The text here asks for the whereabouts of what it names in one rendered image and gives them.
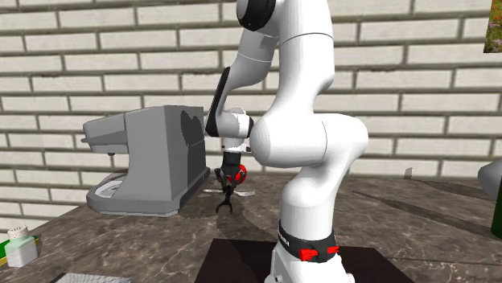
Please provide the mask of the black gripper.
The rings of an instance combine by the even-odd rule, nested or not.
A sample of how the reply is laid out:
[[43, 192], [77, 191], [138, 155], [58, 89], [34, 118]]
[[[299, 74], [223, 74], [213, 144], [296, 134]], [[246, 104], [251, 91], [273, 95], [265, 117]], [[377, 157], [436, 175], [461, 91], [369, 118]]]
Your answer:
[[[233, 213], [231, 197], [234, 189], [237, 187], [237, 174], [240, 172], [240, 164], [241, 153], [225, 151], [221, 168], [216, 168], [214, 170], [216, 179], [222, 186], [222, 192], [224, 193], [224, 200], [216, 206], [216, 213], [218, 213], [223, 206], [228, 206], [229, 212], [231, 214]], [[226, 175], [232, 177], [232, 184], [229, 187]]]

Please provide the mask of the dark robot stand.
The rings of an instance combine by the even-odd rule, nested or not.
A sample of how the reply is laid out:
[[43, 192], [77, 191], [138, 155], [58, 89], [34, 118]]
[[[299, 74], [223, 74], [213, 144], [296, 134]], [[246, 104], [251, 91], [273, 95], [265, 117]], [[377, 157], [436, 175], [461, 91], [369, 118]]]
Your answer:
[[[263, 283], [270, 274], [269, 241], [214, 239], [195, 283]], [[414, 283], [374, 248], [339, 248], [342, 263], [356, 283]]]

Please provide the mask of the grey coffee machine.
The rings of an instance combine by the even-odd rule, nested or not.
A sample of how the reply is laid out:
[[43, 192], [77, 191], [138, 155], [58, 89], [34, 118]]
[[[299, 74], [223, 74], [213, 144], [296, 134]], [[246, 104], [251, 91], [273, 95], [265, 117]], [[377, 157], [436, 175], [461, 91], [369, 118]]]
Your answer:
[[83, 142], [100, 154], [128, 154], [127, 170], [92, 187], [88, 207], [101, 214], [169, 217], [208, 178], [200, 107], [163, 105], [84, 123]]

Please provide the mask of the grey textured mat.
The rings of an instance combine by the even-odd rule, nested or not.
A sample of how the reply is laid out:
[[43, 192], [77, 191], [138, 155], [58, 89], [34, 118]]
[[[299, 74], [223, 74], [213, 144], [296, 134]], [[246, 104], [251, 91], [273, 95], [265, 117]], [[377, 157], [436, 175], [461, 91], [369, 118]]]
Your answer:
[[130, 283], [127, 277], [111, 277], [83, 273], [61, 273], [50, 283]]

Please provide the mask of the white bottle with cap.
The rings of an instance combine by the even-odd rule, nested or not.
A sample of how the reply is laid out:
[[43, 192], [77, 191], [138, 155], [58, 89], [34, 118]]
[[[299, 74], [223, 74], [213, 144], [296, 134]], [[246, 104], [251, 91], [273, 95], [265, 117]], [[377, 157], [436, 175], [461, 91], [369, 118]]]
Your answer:
[[39, 256], [35, 238], [28, 233], [27, 225], [12, 228], [7, 232], [9, 243], [4, 249], [9, 267], [22, 268]]

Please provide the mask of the green tray with yellow rim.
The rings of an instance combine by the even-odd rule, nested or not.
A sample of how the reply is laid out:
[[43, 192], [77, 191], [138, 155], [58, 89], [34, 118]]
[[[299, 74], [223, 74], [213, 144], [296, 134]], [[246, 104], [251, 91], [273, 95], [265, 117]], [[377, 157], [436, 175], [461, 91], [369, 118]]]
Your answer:
[[22, 268], [39, 256], [37, 236], [22, 236], [0, 244], [0, 265]]

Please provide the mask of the grey rounded appliance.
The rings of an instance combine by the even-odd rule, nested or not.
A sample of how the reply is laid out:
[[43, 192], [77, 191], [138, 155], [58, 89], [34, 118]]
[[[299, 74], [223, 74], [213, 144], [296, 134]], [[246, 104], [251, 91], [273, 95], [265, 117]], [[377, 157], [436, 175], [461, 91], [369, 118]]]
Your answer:
[[483, 191], [492, 199], [497, 199], [500, 182], [502, 181], [502, 158], [482, 166], [477, 179]]

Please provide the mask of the dark green bottle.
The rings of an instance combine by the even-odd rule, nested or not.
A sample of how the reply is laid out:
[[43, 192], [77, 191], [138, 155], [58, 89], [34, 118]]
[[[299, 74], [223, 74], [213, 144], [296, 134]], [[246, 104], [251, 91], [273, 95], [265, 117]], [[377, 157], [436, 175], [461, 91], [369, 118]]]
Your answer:
[[502, 188], [499, 189], [494, 208], [491, 224], [491, 232], [494, 236], [502, 239]]

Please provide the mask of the flower wall picture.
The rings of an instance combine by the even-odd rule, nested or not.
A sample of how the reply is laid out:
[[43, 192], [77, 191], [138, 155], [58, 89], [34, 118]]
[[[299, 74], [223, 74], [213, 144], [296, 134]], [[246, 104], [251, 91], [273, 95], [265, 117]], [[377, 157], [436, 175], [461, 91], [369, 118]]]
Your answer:
[[502, 0], [492, 0], [484, 53], [502, 53]]

